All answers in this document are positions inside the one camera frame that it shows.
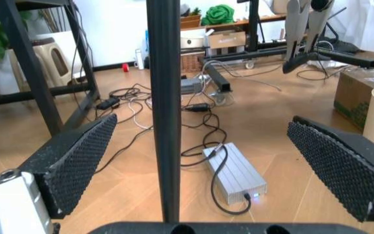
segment plant pot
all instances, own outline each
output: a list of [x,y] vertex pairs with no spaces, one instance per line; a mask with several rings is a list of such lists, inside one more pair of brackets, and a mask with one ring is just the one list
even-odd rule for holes
[[201,15],[181,17],[181,29],[199,27],[201,17]]
[[7,53],[0,61],[0,94],[13,94],[19,92],[17,81],[12,73],[11,63]]

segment white curtain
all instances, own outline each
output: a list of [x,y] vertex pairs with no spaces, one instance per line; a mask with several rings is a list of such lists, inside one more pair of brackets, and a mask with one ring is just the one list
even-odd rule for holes
[[336,0],[332,11],[345,6],[347,10],[330,19],[330,24],[342,41],[374,51],[374,0]]

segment silver power supply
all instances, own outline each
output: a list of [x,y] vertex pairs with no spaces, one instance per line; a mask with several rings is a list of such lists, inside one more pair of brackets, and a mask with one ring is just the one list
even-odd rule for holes
[[[224,145],[227,149],[228,157],[226,164],[217,175],[216,183],[222,191],[227,204],[246,201],[244,194],[248,193],[251,198],[258,197],[267,192],[267,185],[262,176],[243,156],[233,143]],[[203,149],[203,156],[208,157],[212,148]],[[214,173],[225,157],[224,150],[219,150],[217,154],[208,160],[208,165]]]
[[202,83],[199,78],[182,79],[181,94],[197,94],[202,91]]

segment red object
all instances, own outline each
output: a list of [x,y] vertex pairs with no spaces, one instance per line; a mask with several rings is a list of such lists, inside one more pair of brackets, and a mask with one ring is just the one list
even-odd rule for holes
[[124,63],[122,65],[122,69],[124,70],[124,72],[129,72],[129,65],[127,63]]

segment black gripper pad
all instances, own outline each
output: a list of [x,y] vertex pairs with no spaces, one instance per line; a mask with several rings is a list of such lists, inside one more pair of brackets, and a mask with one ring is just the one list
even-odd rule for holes
[[[322,127],[295,117],[289,123],[288,136],[353,217],[358,221],[374,221],[374,163],[367,159],[374,156],[374,144],[361,135]],[[368,150],[366,156],[350,147],[354,142],[359,144],[354,148],[361,146]]]
[[19,169],[34,175],[51,218],[64,218],[78,204],[117,123],[105,116],[51,138]]

